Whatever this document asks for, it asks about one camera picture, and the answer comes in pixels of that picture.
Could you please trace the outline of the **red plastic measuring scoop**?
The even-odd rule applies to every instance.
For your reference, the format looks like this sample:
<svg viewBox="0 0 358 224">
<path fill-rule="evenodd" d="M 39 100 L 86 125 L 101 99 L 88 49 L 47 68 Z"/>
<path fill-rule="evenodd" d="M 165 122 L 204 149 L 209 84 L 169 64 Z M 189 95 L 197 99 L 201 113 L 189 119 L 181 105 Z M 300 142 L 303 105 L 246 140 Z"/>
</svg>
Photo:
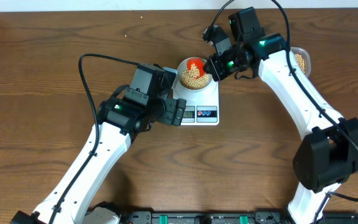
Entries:
<svg viewBox="0 0 358 224">
<path fill-rule="evenodd" d="M 203 65 L 203 60 L 195 57 L 188 59 L 186 63 L 188 71 L 196 80 L 200 79 L 204 75 Z"/>
</svg>

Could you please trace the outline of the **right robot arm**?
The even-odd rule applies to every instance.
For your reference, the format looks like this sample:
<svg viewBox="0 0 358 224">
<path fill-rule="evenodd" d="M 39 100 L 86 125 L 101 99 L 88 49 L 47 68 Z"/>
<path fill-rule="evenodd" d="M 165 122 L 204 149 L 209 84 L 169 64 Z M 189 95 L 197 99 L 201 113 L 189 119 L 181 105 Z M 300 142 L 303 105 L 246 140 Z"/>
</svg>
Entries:
<svg viewBox="0 0 358 224">
<path fill-rule="evenodd" d="M 232 35 L 211 24 L 203 40 L 215 47 L 203 69 L 218 82 L 252 70 L 278 96 L 294 121 L 301 144 L 293 158 L 299 184 L 287 210 L 294 223 L 316 223 L 329 198 L 358 171 L 358 119 L 345 119 L 297 68 L 281 34 L 267 35 L 255 9 L 229 16 Z"/>
</svg>

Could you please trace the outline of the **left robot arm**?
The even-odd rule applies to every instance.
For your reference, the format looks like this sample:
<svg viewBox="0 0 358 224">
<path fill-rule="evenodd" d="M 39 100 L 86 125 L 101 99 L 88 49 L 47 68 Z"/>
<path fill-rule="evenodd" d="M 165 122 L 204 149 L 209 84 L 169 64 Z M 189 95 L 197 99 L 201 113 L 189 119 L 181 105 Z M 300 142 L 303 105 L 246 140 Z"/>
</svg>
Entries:
<svg viewBox="0 0 358 224">
<path fill-rule="evenodd" d="M 98 109 L 86 144 L 51 194 L 31 214 L 18 211 L 12 223 L 112 223 L 121 216 L 109 204 L 88 207 L 101 184 L 138 134 L 154 122 L 180 125 L 186 101 L 170 98 L 178 72 L 140 64 L 131 84 L 119 86 Z"/>
</svg>

